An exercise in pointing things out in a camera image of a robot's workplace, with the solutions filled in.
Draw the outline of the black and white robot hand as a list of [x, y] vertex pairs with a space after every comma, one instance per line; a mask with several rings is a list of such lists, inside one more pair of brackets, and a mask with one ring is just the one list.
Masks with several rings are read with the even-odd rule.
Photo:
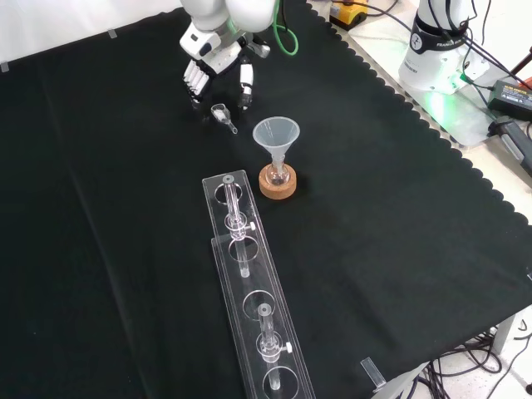
[[200, 60], [191, 58], [182, 77], [191, 102], [201, 103], [212, 81], [238, 66], [240, 68], [239, 109], [248, 110], [253, 101], [254, 69], [244, 53], [245, 50], [250, 50], [254, 55], [265, 59], [270, 53], [270, 46], [258, 35], [245, 33], [232, 44], [218, 47]]

